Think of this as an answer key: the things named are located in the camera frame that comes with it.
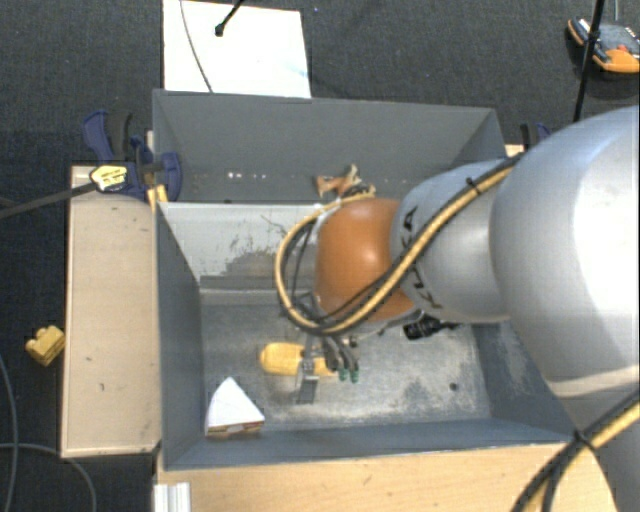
yellow cable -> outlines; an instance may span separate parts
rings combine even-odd
[[[291,299],[289,298],[289,295],[287,294],[287,289],[286,289],[286,286],[284,284],[284,276],[280,272],[280,267],[282,266],[282,258],[283,258],[283,255],[284,255],[286,247],[289,245],[291,240],[300,232],[300,230],[302,228],[304,228],[307,224],[310,224],[311,222],[315,221],[322,214],[324,214],[324,213],[326,213],[328,211],[334,210],[336,208],[339,208],[341,206],[344,206],[345,204],[353,203],[355,201],[360,201],[362,199],[370,199],[372,197],[375,197],[373,192],[365,192],[363,194],[358,194],[356,196],[347,197],[345,199],[339,199],[339,200],[334,201],[332,203],[329,203],[329,204],[327,204],[325,206],[322,206],[321,208],[319,208],[318,210],[313,212],[311,215],[307,215],[304,219],[302,219],[300,222],[298,222],[287,233],[287,235],[284,237],[284,239],[280,243],[280,247],[278,248],[278,251],[276,252],[275,265],[274,265],[275,266],[276,290],[278,292],[280,300],[282,301],[282,305],[301,324],[306,325],[307,327],[310,327],[310,328],[313,328],[313,329],[319,327],[318,324],[308,320],[307,318],[302,316],[300,313],[298,313],[297,309],[295,308],[295,306],[291,302]]]
[[[591,445],[596,448],[602,448],[605,444],[611,441],[614,437],[621,434],[627,428],[629,428],[634,422],[638,421],[640,418],[640,402],[636,402],[634,405],[629,407],[625,412],[623,412],[620,416],[612,420],[608,425],[606,425],[602,430],[600,430],[593,439],[591,440]],[[565,469],[565,475],[571,471],[571,468],[577,466],[580,462],[585,461],[589,454],[589,447],[586,445],[580,446],[576,455],[571,459],[567,468]],[[544,498],[544,494],[547,488],[549,481],[548,479],[538,488],[538,490],[531,496],[527,503],[526,510],[539,510],[539,507],[542,506],[542,500]]]
[[[464,209],[471,201],[473,201],[476,197],[478,197],[481,193],[486,192],[490,188],[494,187],[498,183],[500,183],[504,178],[506,178],[513,166],[503,169],[495,174],[492,174],[489,178],[474,184],[475,186],[469,189],[465,194],[460,196],[456,201],[451,203],[447,208],[445,208],[442,212],[438,214],[438,216],[431,222],[431,224],[427,227],[427,229],[422,233],[422,235],[415,241],[415,243],[411,246],[407,254],[404,256],[398,267],[393,271],[393,273],[389,276],[389,278],[384,282],[384,284],[380,287],[380,289],[373,294],[367,302],[365,302],[357,311],[355,311],[351,316],[343,320],[337,325],[333,327],[327,328],[324,330],[325,334],[333,334],[338,331],[342,331],[344,329],[348,329],[356,324],[358,321],[366,317],[370,314],[382,301],[384,296],[395,287],[402,276],[406,273],[409,267],[415,262],[418,258],[422,250],[426,247],[429,241],[436,235],[436,233],[444,226],[451,218]],[[280,266],[282,263],[282,255],[284,254],[285,248],[291,241],[291,239],[309,222],[317,219],[322,213],[337,208],[339,206],[343,206],[352,202],[353,200],[365,199],[369,196],[361,197],[354,196],[343,201],[336,201],[331,203],[321,210],[318,210],[311,216],[305,218],[303,221],[299,222],[294,228],[287,233],[287,236],[284,238],[282,243],[280,244],[280,248],[276,253],[276,261],[275,261],[275,280],[276,280],[276,289],[278,291],[278,295],[280,296],[280,300],[291,316],[300,324],[307,326],[312,329],[317,329],[320,327],[319,324],[313,322],[304,316],[302,316],[293,306],[291,300],[286,292],[286,288],[284,286],[284,279],[280,274]]]

black pole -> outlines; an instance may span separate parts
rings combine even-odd
[[[224,35],[224,27],[227,24],[227,22],[233,17],[233,15],[236,13],[236,11],[238,9],[240,9],[240,6],[244,3],[244,0],[238,0],[235,5],[233,6],[233,9],[231,9],[231,12],[229,12],[229,14],[227,14],[227,17],[222,20],[222,23],[220,23],[219,25],[216,26],[216,36],[217,37],[222,37]]]
[[[587,89],[587,78],[591,69],[591,60],[596,47],[596,42],[600,38],[600,20],[602,19],[602,11],[604,10],[604,0],[596,0],[596,6],[593,9],[593,20],[589,27],[589,37],[587,38],[587,48],[584,52],[582,60],[582,76],[580,78],[580,90],[576,100],[576,109],[573,113],[573,122],[580,121],[582,114],[582,103],[584,102],[584,94]]]

wooden board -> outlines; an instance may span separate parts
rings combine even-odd
[[[157,480],[190,482],[192,512],[506,512],[561,448],[552,444],[278,466],[160,469]],[[593,457],[563,481],[553,510],[615,511]]]

blue clamp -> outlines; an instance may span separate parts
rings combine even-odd
[[[129,138],[130,120],[130,113],[109,114],[97,110],[82,123],[82,138],[98,157],[99,164],[115,162],[126,167],[127,185],[118,193],[146,201],[147,190],[162,183],[167,188],[169,201],[176,201],[182,188],[182,169],[177,153],[163,153],[160,162],[154,163],[153,153],[142,137]]]

white triangular object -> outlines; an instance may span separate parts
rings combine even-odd
[[[233,378],[228,377],[216,389],[207,412],[208,433],[233,433],[255,430],[264,423],[264,415]]]

